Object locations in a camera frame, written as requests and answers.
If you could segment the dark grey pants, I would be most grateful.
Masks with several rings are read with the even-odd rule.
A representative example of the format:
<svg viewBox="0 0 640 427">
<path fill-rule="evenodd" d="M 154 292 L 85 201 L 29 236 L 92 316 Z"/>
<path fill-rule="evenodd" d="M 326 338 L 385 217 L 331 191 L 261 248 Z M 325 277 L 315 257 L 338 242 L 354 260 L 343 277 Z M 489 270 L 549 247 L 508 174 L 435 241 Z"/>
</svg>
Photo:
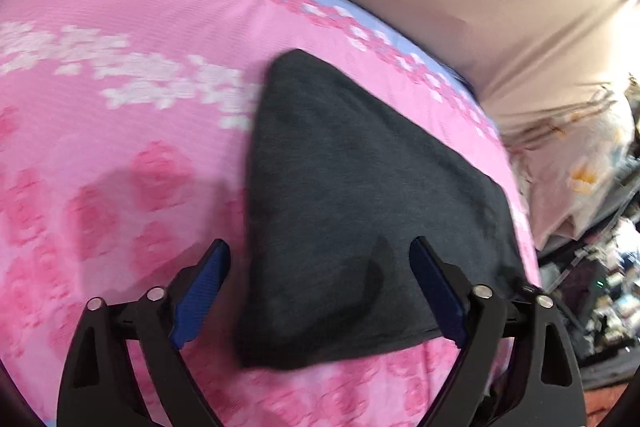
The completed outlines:
<svg viewBox="0 0 640 427">
<path fill-rule="evenodd" d="M 502 187 L 332 65 L 269 66 L 247 159 L 250 276 L 234 345 L 245 367 L 301 369 L 438 335 L 413 239 L 474 283 L 524 274 Z"/>
</svg>

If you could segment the pale pink floral blanket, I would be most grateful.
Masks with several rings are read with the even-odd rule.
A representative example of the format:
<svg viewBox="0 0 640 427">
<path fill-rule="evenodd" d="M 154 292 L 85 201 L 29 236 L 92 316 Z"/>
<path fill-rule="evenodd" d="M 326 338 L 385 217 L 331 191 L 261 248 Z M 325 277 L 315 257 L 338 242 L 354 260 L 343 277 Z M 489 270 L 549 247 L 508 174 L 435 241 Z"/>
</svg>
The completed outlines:
<svg viewBox="0 0 640 427">
<path fill-rule="evenodd" d="M 498 126 L 511 156 L 534 244 L 586 231 L 634 141 L 636 78 L 527 89 L 504 103 Z"/>
</svg>

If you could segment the pink floral bed sheet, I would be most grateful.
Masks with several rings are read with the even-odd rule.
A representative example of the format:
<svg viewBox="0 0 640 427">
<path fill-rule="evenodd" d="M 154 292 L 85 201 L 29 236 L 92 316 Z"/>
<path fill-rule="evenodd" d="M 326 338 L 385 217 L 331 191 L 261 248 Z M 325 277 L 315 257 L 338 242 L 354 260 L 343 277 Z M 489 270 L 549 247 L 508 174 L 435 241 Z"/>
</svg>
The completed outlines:
<svg viewBox="0 0 640 427">
<path fill-rule="evenodd" d="M 46 424 L 91 297 L 134 300 L 218 237 L 242 251 L 262 72 L 288 49 L 500 184 L 539 281 L 495 125 L 450 69 L 347 0 L 1 0 L 1 358 Z"/>
</svg>

